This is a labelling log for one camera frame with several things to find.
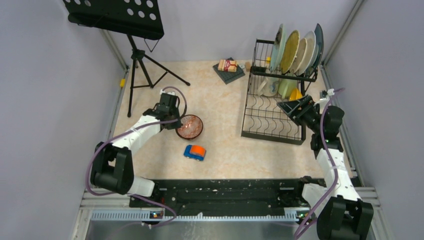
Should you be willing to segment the yellow bowl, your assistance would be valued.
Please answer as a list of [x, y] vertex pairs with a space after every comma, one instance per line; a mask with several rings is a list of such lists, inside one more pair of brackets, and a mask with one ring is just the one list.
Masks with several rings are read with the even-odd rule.
[[303, 97], [301, 91], [298, 88], [294, 88], [289, 96], [289, 101], [299, 100]]

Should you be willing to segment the light green mug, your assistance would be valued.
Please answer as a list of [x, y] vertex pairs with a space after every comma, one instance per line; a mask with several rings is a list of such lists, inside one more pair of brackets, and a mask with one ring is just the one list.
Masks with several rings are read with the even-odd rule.
[[298, 86], [297, 80], [283, 78], [278, 87], [278, 94], [282, 99], [288, 99], [294, 89]]

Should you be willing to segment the red patterned brown bowl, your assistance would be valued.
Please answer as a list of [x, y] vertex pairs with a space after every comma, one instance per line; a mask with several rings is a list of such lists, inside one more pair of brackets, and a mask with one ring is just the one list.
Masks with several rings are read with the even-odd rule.
[[200, 117], [188, 114], [181, 118], [181, 127], [175, 130], [176, 134], [185, 140], [194, 140], [203, 132], [204, 124]]

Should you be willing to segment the beige mug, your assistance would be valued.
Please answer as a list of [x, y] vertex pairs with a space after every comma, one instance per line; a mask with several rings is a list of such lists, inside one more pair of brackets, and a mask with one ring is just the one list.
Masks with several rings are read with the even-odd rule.
[[278, 92], [279, 84], [280, 80], [278, 78], [264, 76], [256, 94], [258, 96], [273, 97]]

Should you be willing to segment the black wire dish rack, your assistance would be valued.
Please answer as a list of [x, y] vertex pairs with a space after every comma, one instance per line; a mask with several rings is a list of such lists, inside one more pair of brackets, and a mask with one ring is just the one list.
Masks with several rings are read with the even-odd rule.
[[246, 100], [244, 104], [241, 136], [292, 145], [301, 145], [306, 140], [306, 126], [296, 125], [278, 106], [283, 99], [275, 96], [259, 96], [258, 88], [265, 77], [278, 80], [294, 80], [304, 95], [311, 83], [318, 77], [315, 69], [309, 77], [288, 76], [278, 70], [271, 73], [267, 57], [272, 54], [274, 42], [257, 39], [253, 50], [252, 66], [248, 72]]

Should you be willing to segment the blue orange toy car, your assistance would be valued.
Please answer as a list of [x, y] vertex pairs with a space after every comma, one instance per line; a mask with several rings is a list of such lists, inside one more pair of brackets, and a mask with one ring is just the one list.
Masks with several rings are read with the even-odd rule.
[[200, 145], [189, 144], [186, 146], [183, 155], [186, 158], [194, 159], [196, 161], [202, 162], [206, 156], [206, 149]]

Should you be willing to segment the yellow-rimmed patterned plate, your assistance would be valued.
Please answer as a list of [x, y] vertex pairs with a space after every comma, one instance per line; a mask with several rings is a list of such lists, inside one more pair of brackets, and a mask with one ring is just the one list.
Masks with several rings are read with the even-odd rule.
[[297, 51], [300, 44], [300, 32], [296, 29], [286, 40], [282, 59], [280, 62], [280, 70], [282, 74], [287, 73], [295, 61]]

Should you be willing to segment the light green round plate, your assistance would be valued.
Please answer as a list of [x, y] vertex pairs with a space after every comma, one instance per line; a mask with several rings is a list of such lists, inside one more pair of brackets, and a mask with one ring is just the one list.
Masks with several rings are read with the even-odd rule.
[[270, 72], [275, 72], [280, 66], [281, 60], [283, 58], [283, 53], [286, 45], [286, 28], [283, 23], [279, 25], [278, 31], [276, 33], [272, 52], [270, 56]]

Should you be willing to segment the cream floral ceramic plate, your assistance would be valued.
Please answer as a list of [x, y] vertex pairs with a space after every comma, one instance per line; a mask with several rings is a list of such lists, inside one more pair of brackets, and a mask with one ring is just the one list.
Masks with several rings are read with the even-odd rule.
[[296, 74], [296, 72], [300, 69], [300, 65], [303, 61], [304, 55], [307, 51], [308, 48], [308, 41], [307, 39], [304, 37], [300, 40], [299, 45], [298, 45], [298, 49], [297, 49], [297, 53], [295, 56], [295, 59], [289, 69], [289, 73], [294, 76]]

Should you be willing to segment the teal square plate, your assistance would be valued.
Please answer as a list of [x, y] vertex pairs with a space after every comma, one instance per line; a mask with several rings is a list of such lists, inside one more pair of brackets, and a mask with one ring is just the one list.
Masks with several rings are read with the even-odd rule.
[[316, 24], [314, 33], [315, 33], [315, 51], [312, 57], [313, 61], [311, 62], [307, 71], [305, 72], [307, 77], [310, 77], [313, 74], [313, 72], [317, 69], [324, 52], [324, 33], [319, 23]]

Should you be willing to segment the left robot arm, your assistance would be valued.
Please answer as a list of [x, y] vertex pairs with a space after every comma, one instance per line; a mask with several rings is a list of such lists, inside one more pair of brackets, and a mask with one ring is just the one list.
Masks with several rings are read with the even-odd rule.
[[120, 195], [139, 195], [149, 207], [160, 202], [155, 183], [135, 175], [133, 156], [146, 142], [164, 129], [179, 128], [180, 98], [173, 91], [163, 92], [153, 108], [147, 109], [126, 132], [100, 142], [89, 165], [89, 185]]

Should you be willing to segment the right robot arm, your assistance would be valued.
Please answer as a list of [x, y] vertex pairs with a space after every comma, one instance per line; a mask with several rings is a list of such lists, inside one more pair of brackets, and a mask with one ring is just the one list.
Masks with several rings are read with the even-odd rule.
[[344, 161], [338, 136], [345, 112], [329, 102], [323, 110], [310, 95], [294, 101], [281, 101], [277, 106], [297, 125], [312, 130], [310, 148], [314, 152], [325, 185], [304, 183], [293, 192], [299, 206], [311, 209], [294, 233], [298, 240], [311, 225], [316, 225], [320, 240], [365, 240], [374, 208], [356, 191]]

